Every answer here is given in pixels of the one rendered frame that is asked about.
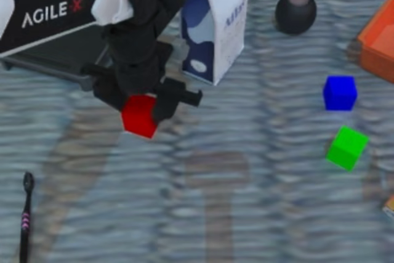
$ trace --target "toothbrush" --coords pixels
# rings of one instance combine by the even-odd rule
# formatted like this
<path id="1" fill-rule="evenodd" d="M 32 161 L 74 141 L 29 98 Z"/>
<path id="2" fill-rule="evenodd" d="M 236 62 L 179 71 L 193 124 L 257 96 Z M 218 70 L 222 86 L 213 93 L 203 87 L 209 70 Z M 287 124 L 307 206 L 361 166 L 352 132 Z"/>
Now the toothbrush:
<path id="1" fill-rule="evenodd" d="M 34 177 L 32 173 L 26 172 L 23 178 L 23 188 L 26 192 L 25 207 L 22 212 L 22 222 L 20 229 L 20 250 L 19 263 L 27 263 L 29 255 L 29 236 L 30 236 L 30 208 L 31 194 L 34 189 Z"/>

